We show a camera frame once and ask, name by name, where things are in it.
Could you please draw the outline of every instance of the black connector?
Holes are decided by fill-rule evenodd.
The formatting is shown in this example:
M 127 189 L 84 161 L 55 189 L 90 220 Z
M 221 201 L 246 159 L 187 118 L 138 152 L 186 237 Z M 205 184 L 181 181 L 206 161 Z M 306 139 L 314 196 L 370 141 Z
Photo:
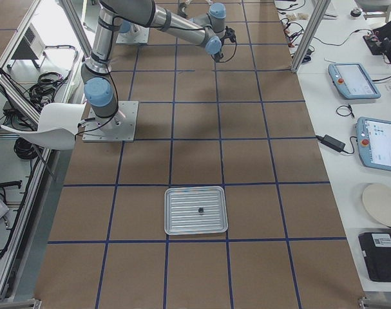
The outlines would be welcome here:
M 326 145 L 327 147 L 339 153 L 344 150 L 345 144 L 343 142 L 340 142 L 339 140 L 336 140 L 334 137 L 331 137 L 330 135 L 324 135 L 324 137 L 316 135 L 316 137 L 323 145 Z

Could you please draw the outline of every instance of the white plate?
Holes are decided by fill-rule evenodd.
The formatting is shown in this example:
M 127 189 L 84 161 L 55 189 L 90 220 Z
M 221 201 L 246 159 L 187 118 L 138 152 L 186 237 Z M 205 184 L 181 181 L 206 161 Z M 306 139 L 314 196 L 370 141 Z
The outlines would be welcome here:
M 378 222 L 391 227 L 391 188 L 373 183 L 363 192 L 366 211 Z

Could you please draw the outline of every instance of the white mounting plate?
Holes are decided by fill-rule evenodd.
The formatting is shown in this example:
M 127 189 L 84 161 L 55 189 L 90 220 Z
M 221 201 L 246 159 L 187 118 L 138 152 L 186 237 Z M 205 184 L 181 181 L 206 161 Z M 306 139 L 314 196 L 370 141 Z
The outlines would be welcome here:
M 83 134 L 82 140 L 89 142 L 133 142 L 135 136 L 135 127 L 137 125 L 138 101 L 119 101 L 119 111 L 125 115 L 125 119 L 114 129 L 113 135 L 108 136 L 107 133 L 97 129 L 95 131 Z M 93 110 L 90 110 L 89 118 L 95 117 Z M 97 128 L 96 122 L 87 122 L 85 131 Z
M 117 44 L 119 45 L 134 45 L 134 44 L 148 44 L 149 28 L 140 27 L 138 35 L 119 35 L 117 37 Z

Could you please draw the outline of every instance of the white label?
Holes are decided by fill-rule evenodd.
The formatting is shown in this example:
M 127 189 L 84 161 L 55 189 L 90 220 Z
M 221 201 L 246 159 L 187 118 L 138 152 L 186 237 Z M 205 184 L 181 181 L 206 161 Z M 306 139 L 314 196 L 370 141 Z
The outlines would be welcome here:
M 371 234 L 371 236 L 373 236 L 376 247 L 391 248 L 390 234 Z

